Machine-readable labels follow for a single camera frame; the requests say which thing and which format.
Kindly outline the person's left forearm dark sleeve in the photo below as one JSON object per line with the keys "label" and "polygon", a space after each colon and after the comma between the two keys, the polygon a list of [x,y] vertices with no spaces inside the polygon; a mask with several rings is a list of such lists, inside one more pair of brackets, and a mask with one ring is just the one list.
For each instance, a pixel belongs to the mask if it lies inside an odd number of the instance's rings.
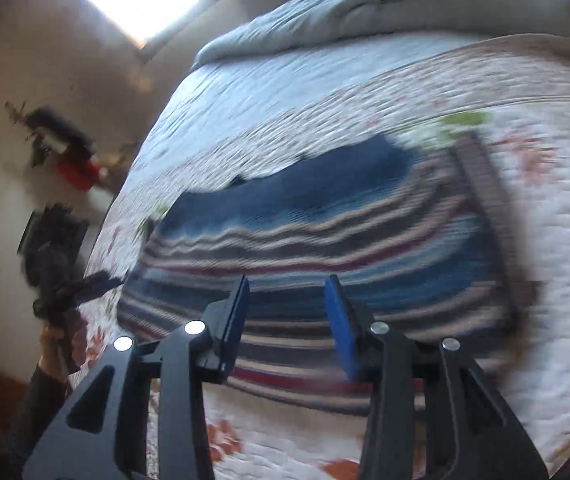
{"label": "person's left forearm dark sleeve", "polygon": [[66,401],[68,382],[60,382],[35,367],[7,431],[2,455],[6,479],[21,479],[24,464]]}

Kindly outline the person's left hand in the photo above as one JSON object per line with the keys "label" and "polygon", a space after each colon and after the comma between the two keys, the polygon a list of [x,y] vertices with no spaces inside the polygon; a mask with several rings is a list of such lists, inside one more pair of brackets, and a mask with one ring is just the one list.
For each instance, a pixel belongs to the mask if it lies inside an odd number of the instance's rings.
{"label": "person's left hand", "polygon": [[44,322],[40,331],[38,368],[58,382],[65,382],[86,360],[86,321],[80,316],[68,328]]}

